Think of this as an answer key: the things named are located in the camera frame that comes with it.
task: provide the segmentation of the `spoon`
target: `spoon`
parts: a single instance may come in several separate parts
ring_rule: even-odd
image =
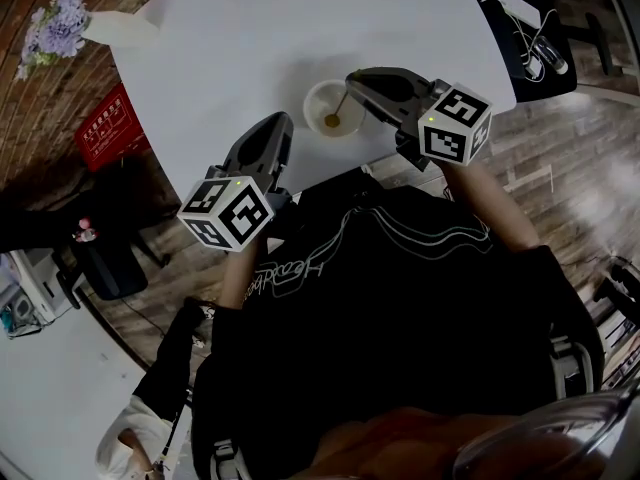
[[[338,126],[340,126],[340,118],[338,117],[338,112],[340,111],[340,107],[342,107],[344,100],[347,99],[347,94],[348,93],[345,91],[344,96],[340,100],[340,103],[338,103],[338,108],[336,109],[336,111],[333,114],[329,114],[328,116],[324,117],[324,124],[327,128],[337,128]]]

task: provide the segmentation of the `white vase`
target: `white vase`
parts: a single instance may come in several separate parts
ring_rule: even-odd
[[[131,48],[150,44],[159,32],[158,27],[135,14],[98,11],[89,13],[89,26],[82,37],[116,48]]]

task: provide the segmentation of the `wooden floor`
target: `wooden floor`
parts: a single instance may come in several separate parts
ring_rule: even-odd
[[[616,60],[630,65],[620,23],[607,0],[559,0],[565,24],[584,26],[584,12],[602,22]],[[579,80],[637,91],[632,78],[607,79],[596,49],[572,43]],[[589,300],[612,255],[640,259],[640,109],[579,94],[519,104],[495,116],[483,161],[534,222],[556,254],[565,274]],[[394,156],[371,165],[386,187],[413,185],[441,194],[444,181],[435,167],[420,173]],[[215,299],[220,290],[223,254],[196,243],[177,221],[143,232],[152,247],[173,259],[160,270],[140,263],[149,288],[126,301],[92,301],[122,337],[149,363],[162,329],[187,295]],[[593,314],[603,305],[588,304]],[[206,350],[194,348],[192,371]]]

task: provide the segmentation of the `red storage box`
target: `red storage box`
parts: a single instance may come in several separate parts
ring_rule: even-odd
[[[82,123],[74,139],[90,171],[151,147],[122,83]]]

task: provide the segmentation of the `person in white shirt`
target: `person in white shirt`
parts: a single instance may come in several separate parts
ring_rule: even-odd
[[[184,406],[193,331],[205,318],[213,318],[213,310],[187,298],[158,348],[155,363],[98,445],[96,467],[102,480],[162,480],[162,471],[154,464]]]

